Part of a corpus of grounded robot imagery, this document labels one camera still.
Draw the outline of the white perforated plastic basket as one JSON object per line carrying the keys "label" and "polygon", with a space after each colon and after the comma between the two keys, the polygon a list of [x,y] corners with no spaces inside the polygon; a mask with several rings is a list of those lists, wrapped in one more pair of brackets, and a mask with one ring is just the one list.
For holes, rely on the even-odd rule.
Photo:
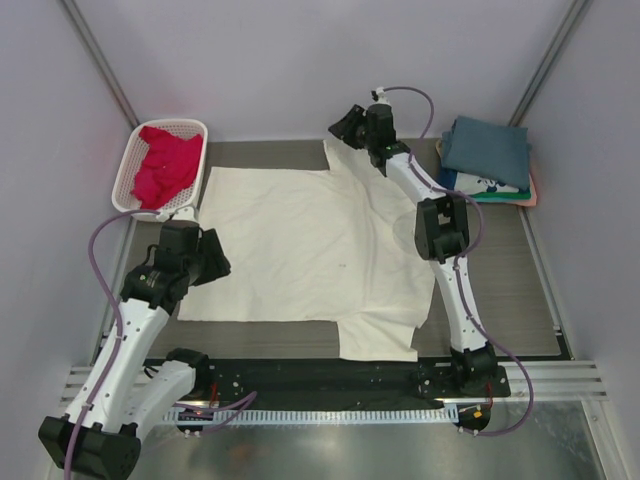
{"label": "white perforated plastic basket", "polygon": [[126,145],[111,200],[119,212],[142,221],[198,205],[206,160],[208,129],[194,119],[160,119],[134,129]]}

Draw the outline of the cream white t shirt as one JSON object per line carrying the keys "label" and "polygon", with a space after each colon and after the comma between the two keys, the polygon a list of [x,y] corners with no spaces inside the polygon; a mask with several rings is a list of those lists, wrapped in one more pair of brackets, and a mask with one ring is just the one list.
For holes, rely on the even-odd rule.
{"label": "cream white t shirt", "polygon": [[214,167],[199,212],[230,262],[193,287],[182,321],[337,325],[339,355],[413,362],[434,274],[416,253],[414,204],[363,150],[323,144],[324,170]]}

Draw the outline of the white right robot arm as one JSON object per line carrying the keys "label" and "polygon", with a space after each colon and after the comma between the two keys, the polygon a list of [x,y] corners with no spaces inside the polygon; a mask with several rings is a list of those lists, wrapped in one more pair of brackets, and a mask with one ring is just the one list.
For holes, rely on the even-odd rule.
{"label": "white right robot arm", "polygon": [[488,393],[498,361],[483,334],[468,272],[466,199],[439,185],[397,139],[392,108],[386,103],[354,105],[328,131],[347,146],[365,150],[372,166],[415,204],[415,247],[435,274],[448,318],[451,384],[465,396]]}

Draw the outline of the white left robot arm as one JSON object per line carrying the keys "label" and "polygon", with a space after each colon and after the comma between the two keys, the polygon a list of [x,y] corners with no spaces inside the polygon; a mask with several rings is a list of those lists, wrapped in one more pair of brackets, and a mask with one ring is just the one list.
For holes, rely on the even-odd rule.
{"label": "white left robot arm", "polygon": [[179,400],[212,387],[206,354],[176,348],[153,378],[133,389],[150,347],[192,286],[229,275],[216,230],[169,220],[145,261],[130,271],[115,303],[115,322],[87,380],[60,417],[46,417],[38,437],[65,478],[126,479],[142,444]]}

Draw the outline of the red t shirt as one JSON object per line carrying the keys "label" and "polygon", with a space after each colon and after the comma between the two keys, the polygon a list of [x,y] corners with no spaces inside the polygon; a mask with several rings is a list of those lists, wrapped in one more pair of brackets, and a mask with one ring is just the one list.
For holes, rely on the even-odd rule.
{"label": "red t shirt", "polygon": [[141,209],[159,210],[194,182],[204,139],[200,134],[179,138],[166,130],[145,126],[139,138],[149,147],[134,177],[131,194]]}

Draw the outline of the folded white blue patterned shirt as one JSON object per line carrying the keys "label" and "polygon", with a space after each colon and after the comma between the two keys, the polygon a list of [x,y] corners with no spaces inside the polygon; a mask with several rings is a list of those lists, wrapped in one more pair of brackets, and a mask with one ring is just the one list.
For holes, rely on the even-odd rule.
{"label": "folded white blue patterned shirt", "polygon": [[437,182],[448,190],[457,190],[470,196],[484,194],[528,194],[528,189],[518,189],[501,181],[441,168]]}

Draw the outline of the folded green t shirt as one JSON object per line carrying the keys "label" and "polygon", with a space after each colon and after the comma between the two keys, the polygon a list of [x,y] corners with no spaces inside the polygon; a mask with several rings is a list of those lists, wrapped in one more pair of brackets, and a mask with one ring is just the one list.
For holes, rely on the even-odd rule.
{"label": "folded green t shirt", "polygon": [[507,203],[520,206],[535,206],[537,196],[531,192],[482,192],[473,195],[479,203]]}

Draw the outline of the folded grey-blue t shirt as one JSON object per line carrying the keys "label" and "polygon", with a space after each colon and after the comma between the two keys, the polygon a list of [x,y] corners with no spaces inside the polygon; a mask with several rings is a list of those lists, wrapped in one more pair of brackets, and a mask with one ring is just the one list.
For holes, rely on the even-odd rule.
{"label": "folded grey-blue t shirt", "polygon": [[466,178],[492,189],[504,186],[519,192],[530,188],[530,143],[526,127],[493,124],[458,116],[442,134],[438,182],[463,190]]}

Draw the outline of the left aluminium frame post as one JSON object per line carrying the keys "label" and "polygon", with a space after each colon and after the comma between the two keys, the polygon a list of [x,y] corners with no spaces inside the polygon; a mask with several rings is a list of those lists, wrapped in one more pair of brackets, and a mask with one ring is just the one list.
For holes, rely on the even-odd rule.
{"label": "left aluminium frame post", "polygon": [[72,30],[77,35],[83,49],[97,70],[97,73],[116,106],[120,110],[128,125],[134,129],[140,123],[124,89],[118,81],[107,57],[105,56],[89,23],[83,15],[79,5],[74,0],[60,0],[58,4],[65,14]]}

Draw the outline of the aluminium frame post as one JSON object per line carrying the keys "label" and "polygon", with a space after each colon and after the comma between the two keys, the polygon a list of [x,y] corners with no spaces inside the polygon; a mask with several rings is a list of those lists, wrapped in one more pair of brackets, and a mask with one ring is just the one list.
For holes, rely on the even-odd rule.
{"label": "aluminium frame post", "polygon": [[105,56],[89,23],[83,15],[79,5],[74,0],[60,0],[58,4],[65,14],[72,30],[77,35],[83,49],[97,70],[97,73],[116,106],[120,110],[128,125],[134,129],[140,123],[124,89],[118,81],[107,57]]}
{"label": "aluminium frame post", "polygon": [[569,8],[555,30],[549,45],[510,117],[510,126],[522,125],[534,102],[541,94],[546,82],[551,77],[554,68],[559,64],[564,51],[592,4],[593,2],[591,0],[573,0],[570,2]]}

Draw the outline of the right aluminium frame post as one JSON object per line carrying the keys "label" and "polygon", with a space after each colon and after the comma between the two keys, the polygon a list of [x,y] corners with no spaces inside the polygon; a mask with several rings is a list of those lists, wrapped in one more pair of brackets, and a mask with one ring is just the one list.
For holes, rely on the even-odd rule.
{"label": "right aluminium frame post", "polygon": [[522,125],[534,102],[541,94],[546,82],[551,77],[554,68],[559,64],[564,51],[592,4],[593,2],[591,0],[573,0],[570,2],[569,8],[555,30],[549,45],[510,117],[510,126]]}

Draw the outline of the aluminium extrusion rail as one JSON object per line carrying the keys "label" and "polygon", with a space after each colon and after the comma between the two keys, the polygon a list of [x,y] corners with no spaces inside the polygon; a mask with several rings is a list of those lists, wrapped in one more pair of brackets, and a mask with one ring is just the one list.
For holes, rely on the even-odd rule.
{"label": "aluminium extrusion rail", "polygon": [[[534,391],[534,400],[606,401],[608,395],[593,361],[531,361],[523,363]],[[524,373],[514,362],[503,362],[511,390],[501,402],[526,402],[529,389]]]}

